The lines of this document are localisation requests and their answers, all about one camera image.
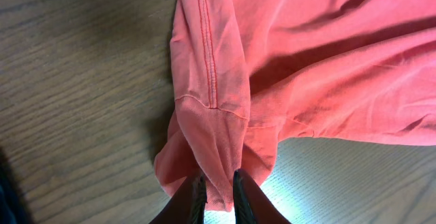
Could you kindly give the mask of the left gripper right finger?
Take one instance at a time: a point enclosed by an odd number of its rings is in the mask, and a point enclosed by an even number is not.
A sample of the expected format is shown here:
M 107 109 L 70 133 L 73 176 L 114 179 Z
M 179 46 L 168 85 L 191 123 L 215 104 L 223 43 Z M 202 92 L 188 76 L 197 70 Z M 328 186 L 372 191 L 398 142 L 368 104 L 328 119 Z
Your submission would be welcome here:
M 236 224 L 290 224 L 243 169 L 234 172 L 233 199 Z

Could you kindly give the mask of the red t-shirt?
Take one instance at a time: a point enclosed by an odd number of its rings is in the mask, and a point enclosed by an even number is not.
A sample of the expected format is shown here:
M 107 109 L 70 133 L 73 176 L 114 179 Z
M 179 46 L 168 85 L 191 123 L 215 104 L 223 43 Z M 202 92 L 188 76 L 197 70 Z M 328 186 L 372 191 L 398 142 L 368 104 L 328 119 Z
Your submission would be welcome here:
M 435 0 L 177 0 L 170 54 L 155 174 L 174 195 L 203 172 L 209 210 L 288 138 L 435 144 Z

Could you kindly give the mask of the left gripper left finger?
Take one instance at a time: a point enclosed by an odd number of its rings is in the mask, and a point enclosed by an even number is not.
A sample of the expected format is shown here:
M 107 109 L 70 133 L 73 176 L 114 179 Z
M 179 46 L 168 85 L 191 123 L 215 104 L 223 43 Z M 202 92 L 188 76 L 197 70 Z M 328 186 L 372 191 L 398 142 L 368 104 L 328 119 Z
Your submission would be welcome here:
M 203 224 L 206 203 L 203 175 L 189 176 L 150 224 Z

